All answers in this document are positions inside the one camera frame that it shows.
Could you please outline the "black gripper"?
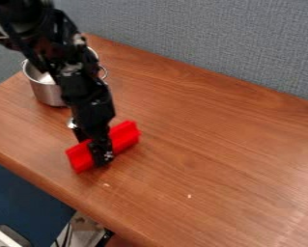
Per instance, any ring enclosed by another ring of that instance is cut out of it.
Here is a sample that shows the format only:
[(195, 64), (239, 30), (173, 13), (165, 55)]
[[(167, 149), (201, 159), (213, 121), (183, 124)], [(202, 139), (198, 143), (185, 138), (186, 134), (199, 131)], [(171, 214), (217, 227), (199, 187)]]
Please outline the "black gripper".
[(109, 136), (110, 122), (115, 117), (113, 94), (107, 83), (98, 77), (99, 68), (86, 69), (81, 64), (67, 64), (59, 74), (58, 82), (62, 99), (71, 109), (72, 132), (79, 142), (97, 135), (89, 149), (98, 167), (114, 160), (113, 141)]

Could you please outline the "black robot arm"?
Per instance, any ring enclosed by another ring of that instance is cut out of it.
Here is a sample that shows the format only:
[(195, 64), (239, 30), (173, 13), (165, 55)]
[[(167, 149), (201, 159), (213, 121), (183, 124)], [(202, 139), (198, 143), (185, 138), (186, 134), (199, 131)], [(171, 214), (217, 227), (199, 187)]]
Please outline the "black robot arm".
[(60, 87), (71, 109), (71, 128), (98, 166), (114, 160), (110, 122), (113, 94), (98, 77), (99, 59), (66, 12), (52, 0), (0, 0), (0, 45), (23, 54)]

